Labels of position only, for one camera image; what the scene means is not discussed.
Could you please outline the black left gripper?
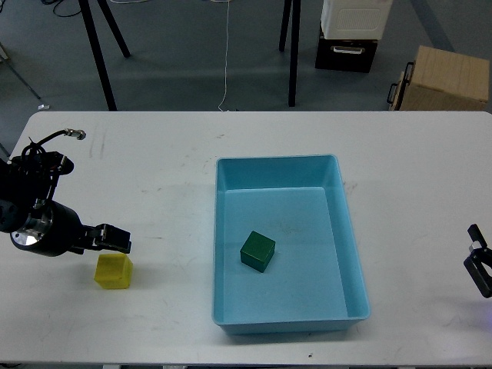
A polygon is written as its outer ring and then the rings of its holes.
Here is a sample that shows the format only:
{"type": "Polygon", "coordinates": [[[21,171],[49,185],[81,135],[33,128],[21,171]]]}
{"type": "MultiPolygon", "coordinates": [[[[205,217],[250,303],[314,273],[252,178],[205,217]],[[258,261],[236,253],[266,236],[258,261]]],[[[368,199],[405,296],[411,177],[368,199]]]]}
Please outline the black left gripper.
{"type": "Polygon", "coordinates": [[[131,252],[131,233],[110,224],[97,226],[98,235],[88,236],[89,226],[84,226],[78,214],[58,202],[52,201],[35,209],[26,222],[10,233],[14,246],[22,251],[56,257],[65,252],[84,254],[85,250],[131,252]]]}

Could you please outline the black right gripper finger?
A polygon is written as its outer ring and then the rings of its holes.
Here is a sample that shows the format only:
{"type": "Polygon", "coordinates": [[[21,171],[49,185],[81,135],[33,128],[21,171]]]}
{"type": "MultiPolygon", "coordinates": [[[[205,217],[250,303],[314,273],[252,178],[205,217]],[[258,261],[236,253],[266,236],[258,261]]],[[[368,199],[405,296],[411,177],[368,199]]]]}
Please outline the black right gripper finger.
{"type": "Polygon", "coordinates": [[[470,254],[464,260],[464,267],[477,286],[484,298],[491,297],[491,275],[487,272],[485,266],[491,267],[491,249],[476,224],[472,224],[467,232],[472,243],[478,243],[479,247],[470,246],[470,254]]]}

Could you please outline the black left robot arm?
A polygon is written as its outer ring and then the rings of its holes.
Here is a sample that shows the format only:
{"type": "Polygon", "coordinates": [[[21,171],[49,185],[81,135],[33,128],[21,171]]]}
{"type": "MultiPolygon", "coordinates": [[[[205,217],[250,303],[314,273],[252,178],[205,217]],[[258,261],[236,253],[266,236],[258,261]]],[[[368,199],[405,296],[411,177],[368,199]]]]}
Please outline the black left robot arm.
{"type": "Polygon", "coordinates": [[[131,234],[110,224],[83,225],[78,214],[53,200],[58,180],[70,174],[74,163],[43,144],[58,136],[85,139],[70,128],[32,141],[19,156],[1,162],[1,232],[17,249],[57,257],[86,250],[131,251],[131,234]]]}

